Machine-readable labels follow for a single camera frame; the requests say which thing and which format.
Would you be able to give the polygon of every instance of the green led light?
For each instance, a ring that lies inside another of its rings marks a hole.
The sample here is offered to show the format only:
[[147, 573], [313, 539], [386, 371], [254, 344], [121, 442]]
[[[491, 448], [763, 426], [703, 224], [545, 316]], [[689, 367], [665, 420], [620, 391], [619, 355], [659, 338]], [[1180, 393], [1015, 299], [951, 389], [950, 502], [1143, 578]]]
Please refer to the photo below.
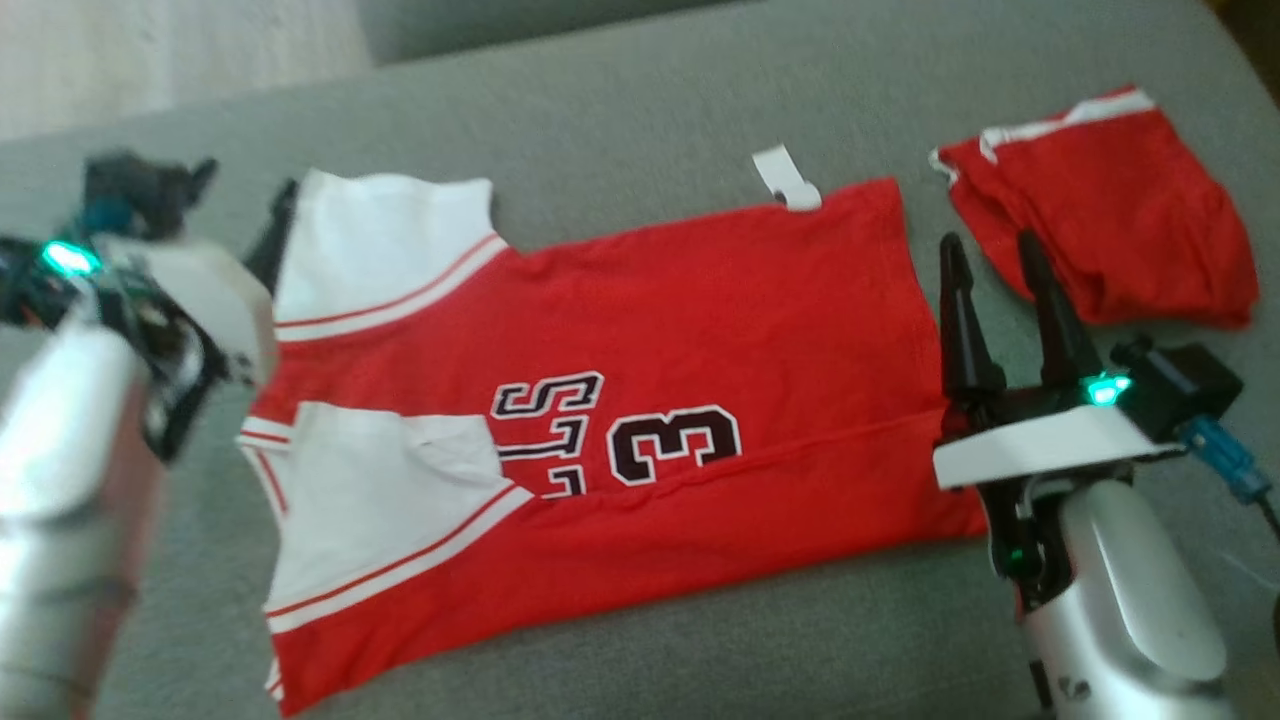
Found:
[[1101, 375], [1091, 382], [1084, 389], [1089, 393], [1089, 402], [1093, 405], [1115, 405], [1120, 400], [1120, 393], [1129, 389], [1133, 380], [1125, 375]]
[[67, 277], [88, 275], [102, 266], [97, 256], [88, 250], [60, 240], [54, 240], [45, 245], [45, 251], [40, 258], [54, 272]]
[[1033, 570], [1030, 562], [1028, 561], [1027, 553], [1023, 548], [1015, 547], [1009, 551], [1009, 564], [1005, 566], [1005, 571], [1009, 573], [1011, 578], [1023, 578]]

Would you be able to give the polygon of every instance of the red trim stripe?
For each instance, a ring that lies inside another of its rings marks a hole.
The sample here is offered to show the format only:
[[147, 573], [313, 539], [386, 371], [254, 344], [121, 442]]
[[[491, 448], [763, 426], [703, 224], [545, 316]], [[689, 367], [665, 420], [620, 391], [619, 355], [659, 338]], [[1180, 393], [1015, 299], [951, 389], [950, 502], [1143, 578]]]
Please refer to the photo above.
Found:
[[275, 479], [275, 471], [271, 470], [271, 461], [266, 459], [266, 455], [261, 450], [255, 450], [253, 454], [257, 456], [257, 461], [262, 464], [262, 469], [266, 470], [266, 480], [271, 484], [271, 492], [275, 493], [275, 502], [280, 506], [280, 515], [289, 511], [289, 503], [284, 502], [284, 493], [280, 491], [280, 483]]
[[289, 438], [287, 438], [287, 437], [269, 436], [266, 433], [255, 433], [255, 432], [251, 432], [251, 430], [241, 430], [241, 437], [255, 438], [255, 439], [265, 439], [265, 441], [270, 441], [270, 442], [279, 442], [279, 443], [283, 443], [283, 445], [289, 445]]
[[402, 297], [397, 297], [396, 300], [392, 300], [389, 302], [383, 302], [381, 305], [375, 305], [372, 307], [365, 307], [364, 310], [353, 310], [351, 313], [343, 313], [340, 315], [328, 315], [328, 316], [324, 316], [324, 318], [310, 318], [310, 319], [306, 319], [306, 320], [291, 320], [288, 323], [276, 323], [275, 327], [278, 327], [278, 328], [300, 328], [300, 327], [306, 327], [306, 325], [319, 325], [321, 323], [333, 323], [335, 320], [346, 320], [348, 318], [358, 318], [360, 315], [369, 315], [370, 313], [378, 313], [380, 310], [387, 310], [388, 307], [393, 307], [393, 306], [399, 305], [402, 302], [408, 302], [410, 300], [413, 300], [415, 297], [417, 297], [417, 296], [420, 296], [420, 295], [422, 295], [425, 292], [430, 292], [431, 288], [436, 287], [438, 284], [440, 284], [442, 282], [444, 282], [445, 279], [448, 279], [448, 277], [451, 274], [453, 274], [453, 272], [457, 270], [458, 266], [461, 266], [463, 263], [466, 263], [467, 260], [470, 260], [471, 256], [475, 255], [476, 252], [479, 252], [481, 247], [484, 247], [485, 245], [489, 245], [489, 242], [493, 241], [493, 240], [495, 240], [495, 238], [498, 238], [498, 233], [490, 233], [490, 234], [483, 237], [479, 242], [476, 242], [475, 245], [472, 245], [470, 250], [467, 250], [466, 252], [463, 252], [461, 258], [458, 258], [457, 260], [454, 260], [452, 265], [449, 265], [448, 268], [445, 268], [444, 272], [440, 273], [440, 275], [438, 278], [435, 278], [434, 281], [426, 283], [425, 286], [422, 286], [422, 287], [420, 287], [420, 288], [410, 292], [408, 295], [404, 295]]
[[511, 493], [511, 491], [516, 489], [517, 487], [518, 486], [512, 484], [507, 489], [504, 489], [500, 493], [495, 495], [489, 502], [485, 502], [484, 505], [481, 505], [480, 510], [476, 510], [475, 512], [472, 512], [470, 518], [467, 518], [466, 520], [462, 521], [462, 524], [460, 524], [457, 528], [454, 528], [453, 532], [451, 532], [449, 534], [444, 536], [443, 538], [435, 541], [434, 543], [424, 547], [422, 550], [419, 550], [417, 552], [415, 552], [412, 555], [402, 557], [402, 559], [397, 560], [396, 562], [392, 562], [390, 565], [387, 565], [387, 566], [384, 566], [384, 568], [381, 568], [379, 570], [374, 570], [372, 573], [370, 573], [370, 574], [367, 574], [367, 575], [365, 575], [362, 578], [357, 578], [357, 579], [355, 579], [355, 580], [352, 580], [352, 582], [342, 585], [338, 589], [333, 589], [333, 591], [329, 591], [326, 593], [324, 593], [324, 594], [319, 594], [316, 597], [312, 597], [312, 598], [308, 598], [308, 600], [303, 600], [301, 602], [296, 602], [293, 605], [289, 605], [288, 607], [282, 607], [279, 610], [273, 610], [273, 611], [268, 612], [266, 616], [268, 618], [279, 618], [280, 615], [287, 615], [289, 612], [293, 612], [294, 610], [306, 607], [308, 605], [315, 605], [316, 602], [320, 602], [323, 600], [329, 600], [330, 597], [334, 597], [337, 594], [342, 594], [342, 593], [349, 591], [351, 588], [353, 588], [356, 585], [367, 583], [369, 580], [372, 580], [374, 578], [378, 578], [380, 575], [385, 575], [387, 573], [390, 573], [392, 570], [399, 568], [401, 565], [404, 565], [406, 562], [412, 562], [413, 560], [417, 560], [419, 557], [421, 557], [421, 556], [424, 556], [424, 555], [426, 555], [426, 553], [436, 550], [438, 547], [443, 546], [444, 543], [447, 543], [451, 539], [453, 539], [454, 537], [457, 537], [458, 533], [461, 533], [462, 530], [467, 529], [467, 527], [470, 527], [471, 523], [474, 523], [476, 520], [476, 518], [479, 518], [480, 515], [484, 515], [485, 510], [489, 510], [489, 507], [492, 507], [495, 502], [498, 502], [503, 497], [507, 497], [507, 495]]

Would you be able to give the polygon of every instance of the red shorts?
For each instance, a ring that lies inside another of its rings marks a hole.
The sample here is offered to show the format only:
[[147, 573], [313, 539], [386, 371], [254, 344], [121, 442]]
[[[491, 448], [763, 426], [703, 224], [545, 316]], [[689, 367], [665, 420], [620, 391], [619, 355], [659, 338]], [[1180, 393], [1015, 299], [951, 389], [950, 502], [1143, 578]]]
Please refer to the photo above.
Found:
[[1085, 322], [1249, 322], [1258, 279], [1244, 224], [1142, 90], [984, 129], [931, 163], [950, 176], [960, 217], [1024, 297], [1016, 238], [1033, 229]]

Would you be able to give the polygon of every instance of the lettering on jersey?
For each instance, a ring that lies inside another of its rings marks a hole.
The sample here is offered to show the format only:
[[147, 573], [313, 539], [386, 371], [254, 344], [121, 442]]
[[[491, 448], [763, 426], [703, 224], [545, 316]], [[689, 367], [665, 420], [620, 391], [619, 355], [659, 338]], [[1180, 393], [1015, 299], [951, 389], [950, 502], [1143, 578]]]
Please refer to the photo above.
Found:
[[586, 492], [586, 479], [582, 477], [581, 465], [567, 465], [564, 468], [552, 468], [547, 470], [547, 479], [552, 484], [561, 486], [559, 492], [548, 492], [543, 495], [543, 500], [559, 500], [562, 497], [573, 497], [575, 495], [584, 495]]
[[499, 386], [493, 396], [494, 418], [503, 420], [507, 418], [538, 418], [545, 415], [556, 398], [559, 411], [576, 411], [595, 407], [596, 398], [600, 397], [600, 387], [604, 384], [604, 375], [596, 372], [577, 373], [573, 375], [561, 375], [556, 378], [543, 378], [532, 388], [529, 383], [511, 383]]
[[577, 457], [582, 454], [582, 438], [586, 437], [586, 415], [556, 418], [552, 420], [552, 433], [558, 433], [559, 437], [534, 445], [499, 445], [498, 457], [502, 460]]
[[[694, 454], [699, 466], [742, 452], [737, 418], [719, 405], [631, 415], [618, 418], [609, 428], [608, 448], [613, 477], [631, 487], [655, 482], [658, 475], [654, 460], [687, 456], [689, 438], [695, 434], [707, 438], [707, 447]], [[640, 452], [643, 439], [654, 442], [654, 456]]]

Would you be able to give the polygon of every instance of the white sleeve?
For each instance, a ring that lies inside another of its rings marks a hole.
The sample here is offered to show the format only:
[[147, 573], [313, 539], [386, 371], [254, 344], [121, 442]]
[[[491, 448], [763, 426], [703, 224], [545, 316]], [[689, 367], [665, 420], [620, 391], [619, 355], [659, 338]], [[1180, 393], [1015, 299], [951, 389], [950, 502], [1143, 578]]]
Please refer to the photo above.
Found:
[[246, 418], [241, 425], [238, 443], [244, 459], [262, 483], [262, 495], [275, 515], [279, 527], [289, 510], [288, 488], [283, 469], [289, 455], [293, 428], [261, 418]]
[[462, 552], [532, 495], [503, 478], [483, 416], [298, 406], [266, 603], [274, 633], [338, 612]]
[[311, 170], [285, 245], [276, 324], [306, 327], [385, 309], [451, 274], [494, 236], [492, 195], [488, 179], [347, 179]]

